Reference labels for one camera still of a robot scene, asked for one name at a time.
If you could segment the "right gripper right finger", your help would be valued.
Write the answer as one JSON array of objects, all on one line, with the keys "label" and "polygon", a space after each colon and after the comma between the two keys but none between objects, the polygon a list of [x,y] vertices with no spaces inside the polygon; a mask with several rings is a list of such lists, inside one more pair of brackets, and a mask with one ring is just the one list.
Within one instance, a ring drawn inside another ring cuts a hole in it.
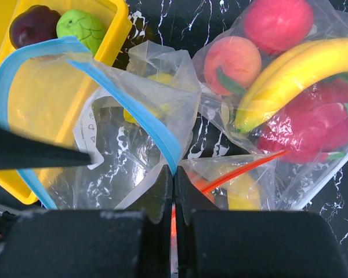
[{"label": "right gripper right finger", "polygon": [[175,174],[180,277],[348,277],[329,225],[306,211],[228,211]]}]

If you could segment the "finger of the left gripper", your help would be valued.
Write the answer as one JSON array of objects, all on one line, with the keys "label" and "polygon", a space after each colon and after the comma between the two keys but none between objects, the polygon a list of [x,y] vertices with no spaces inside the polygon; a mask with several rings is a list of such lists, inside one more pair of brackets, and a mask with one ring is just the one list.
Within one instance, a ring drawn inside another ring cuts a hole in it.
[{"label": "finger of the left gripper", "polygon": [[86,166],[90,154],[21,137],[0,128],[0,170]]}]

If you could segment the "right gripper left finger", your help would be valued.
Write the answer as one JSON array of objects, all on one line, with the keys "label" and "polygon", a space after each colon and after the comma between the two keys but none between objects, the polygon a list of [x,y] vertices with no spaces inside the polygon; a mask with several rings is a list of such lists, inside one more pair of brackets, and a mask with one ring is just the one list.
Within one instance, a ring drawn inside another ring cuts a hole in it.
[{"label": "right gripper left finger", "polygon": [[0,241],[0,277],[169,277],[173,177],[123,210],[28,210]]}]

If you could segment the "blue zip fruit bag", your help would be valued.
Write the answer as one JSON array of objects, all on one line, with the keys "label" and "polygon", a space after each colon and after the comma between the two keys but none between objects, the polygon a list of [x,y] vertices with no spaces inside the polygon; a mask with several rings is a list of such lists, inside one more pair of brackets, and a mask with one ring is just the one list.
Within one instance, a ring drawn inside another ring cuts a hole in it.
[{"label": "blue zip fruit bag", "polygon": [[[186,50],[145,41],[129,51],[125,70],[96,62],[78,63],[97,89],[85,102],[74,127],[75,149],[92,162],[63,170],[48,194],[55,209],[126,208],[148,190],[161,169],[176,172],[192,139],[201,88]],[[147,79],[170,74],[169,85]],[[156,118],[151,98],[166,111]],[[138,124],[124,119],[124,108]]]}]

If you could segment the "dark red fake apple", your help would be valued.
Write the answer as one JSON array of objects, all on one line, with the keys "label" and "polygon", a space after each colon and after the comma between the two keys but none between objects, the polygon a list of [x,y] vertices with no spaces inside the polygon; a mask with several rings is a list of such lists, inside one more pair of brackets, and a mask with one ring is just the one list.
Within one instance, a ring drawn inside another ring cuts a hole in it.
[{"label": "dark red fake apple", "polygon": [[18,15],[9,27],[9,39],[15,49],[56,39],[59,12],[45,5],[34,5]]}]

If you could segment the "green fake fruit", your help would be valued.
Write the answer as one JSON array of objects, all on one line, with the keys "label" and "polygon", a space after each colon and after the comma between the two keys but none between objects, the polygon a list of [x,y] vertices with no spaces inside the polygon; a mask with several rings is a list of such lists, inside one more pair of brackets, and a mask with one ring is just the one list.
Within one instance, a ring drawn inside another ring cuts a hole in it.
[{"label": "green fake fruit", "polygon": [[75,36],[95,56],[106,31],[100,20],[92,14],[70,9],[58,20],[56,34],[58,38]]}]

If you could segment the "yellow fake fruit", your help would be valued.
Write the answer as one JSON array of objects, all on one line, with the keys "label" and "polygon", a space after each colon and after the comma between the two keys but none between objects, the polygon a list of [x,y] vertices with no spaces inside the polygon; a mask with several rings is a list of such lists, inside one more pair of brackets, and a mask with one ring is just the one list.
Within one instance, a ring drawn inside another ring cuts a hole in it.
[{"label": "yellow fake fruit", "polygon": [[[158,83],[164,84],[164,85],[169,85],[172,81],[173,76],[170,74],[165,74],[165,73],[161,73],[161,74],[155,74],[155,75],[150,75],[147,77],[147,79],[150,79],[152,81],[156,81]],[[166,111],[168,109],[168,105],[167,104],[162,104],[159,106],[159,109],[152,109],[152,107],[154,106],[158,106],[158,104],[153,104],[153,98],[151,98],[151,104],[149,105],[148,110],[156,117],[156,118],[160,118],[162,116],[162,112],[160,112],[160,110]],[[138,124],[137,120],[135,117],[133,117],[125,108],[123,110],[123,116],[124,119],[129,122],[129,123],[133,123],[133,124]]]}]

